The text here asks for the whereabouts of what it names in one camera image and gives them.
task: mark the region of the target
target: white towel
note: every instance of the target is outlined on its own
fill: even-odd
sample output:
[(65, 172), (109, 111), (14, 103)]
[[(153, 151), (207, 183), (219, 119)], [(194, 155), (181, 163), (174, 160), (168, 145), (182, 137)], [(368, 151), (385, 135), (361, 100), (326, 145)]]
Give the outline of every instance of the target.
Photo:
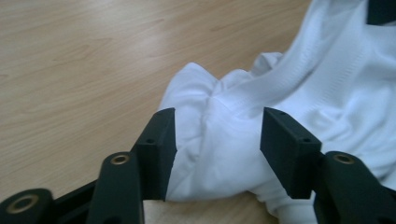
[(265, 106), (396, 189), (396, 26), (367, 25), (366, 15), (367, 0), (314, 0), (284, 55), (263, 53), (221, 80), (195, 63), (176, 74), (160, 105), (176, 109), (167, 200), (250, 190), (280, 223), (317, 223), (312, 200), (290, 199), (260, 152)]

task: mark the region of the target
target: white cloth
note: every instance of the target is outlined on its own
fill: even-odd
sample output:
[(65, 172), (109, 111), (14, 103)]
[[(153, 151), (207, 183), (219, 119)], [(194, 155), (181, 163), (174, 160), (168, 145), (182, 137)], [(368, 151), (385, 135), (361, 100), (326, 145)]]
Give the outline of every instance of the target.
[(366, 14), (365, 0), (314, 0), (284, 55), (263, 53), (221, 80), (195, 63), (176, 74), (160, 105), (176, 109), (167, 200), (250, 190), (280, 223), (317, 223), (312, 200), (290, 199), (260, 152), (265, 106), (396, 187), (396, 26), (367, 25)]

